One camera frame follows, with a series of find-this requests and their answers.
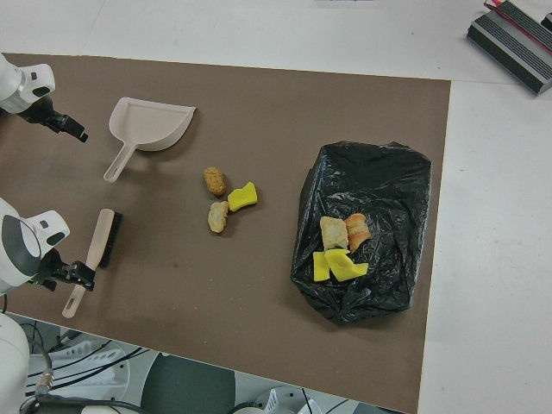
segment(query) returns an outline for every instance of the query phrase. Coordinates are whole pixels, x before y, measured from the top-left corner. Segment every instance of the brown table mat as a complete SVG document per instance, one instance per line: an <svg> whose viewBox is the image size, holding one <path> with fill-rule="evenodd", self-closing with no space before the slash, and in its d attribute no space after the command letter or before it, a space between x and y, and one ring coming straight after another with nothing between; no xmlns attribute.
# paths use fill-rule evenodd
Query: brown table mat
<svg viewBox="0 0 552 414"><path fill-rule="evenodd" d="M449 103L448 81L230 66L10 55L48 63L54 108L86 126L69 135L0 117L0 195L33 216L57 210L71 235L66 262L85 261L97 214L123 213L110 266L97 272L77 316L71 287L26 285L10 311L274 380L416 412ZM110 185L121 142L108 128L119 97L197 106L184 137L137 152ZM289 279L299 193L319 148L396 141L433 164L430 217L412 309L337 327ZM209 232L202 171L230 188L255 182L260 201Z"/></svg>

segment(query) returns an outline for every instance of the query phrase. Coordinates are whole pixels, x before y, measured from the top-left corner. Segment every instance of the brush handle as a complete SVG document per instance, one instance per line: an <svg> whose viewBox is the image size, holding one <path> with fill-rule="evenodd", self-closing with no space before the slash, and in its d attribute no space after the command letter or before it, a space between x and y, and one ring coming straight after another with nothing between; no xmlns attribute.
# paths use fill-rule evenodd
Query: brush handle
<svg viewBox="0 0 552 414"><path fill-rule="evenodd" d="M105 244L110 237L114 217L115 212L110 209L101 209L97 217L96 228L94 229L94 235L92 236L88 255L86 256L86 265L94 271L104 255ZM66 307L61 312L61 315L66 318L74 317L85 292L86 289L81 285L73 287L71 296L67 299Z"/></svg>
<svg viewBox="0 0 552 414"><path fill-rule="evenodd" d="M132 154L135 153L135 150L136 145L129 145L125 142L121 148L121 151L119 151L119 154L115 157L111 163L111 166L103 175L103 179L110 183L114 183L119 177L119 174L123 170L124 166L126 166L127 162L129 162Z"/></svg>

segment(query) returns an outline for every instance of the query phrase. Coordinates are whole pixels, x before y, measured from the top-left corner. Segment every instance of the white dustpan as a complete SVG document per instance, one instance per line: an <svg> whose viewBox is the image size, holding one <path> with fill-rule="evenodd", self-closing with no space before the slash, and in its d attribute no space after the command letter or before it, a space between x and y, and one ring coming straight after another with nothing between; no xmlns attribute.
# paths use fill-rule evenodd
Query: white dustpan
<svg viewBox="0 0 552 414"><path fill-rule="evenodd" d="M195 109L132 97L119 99L111 113L110 131L123 145L103 178L113 183L136 149L160 151L175 144L190 125Z"/></svg>

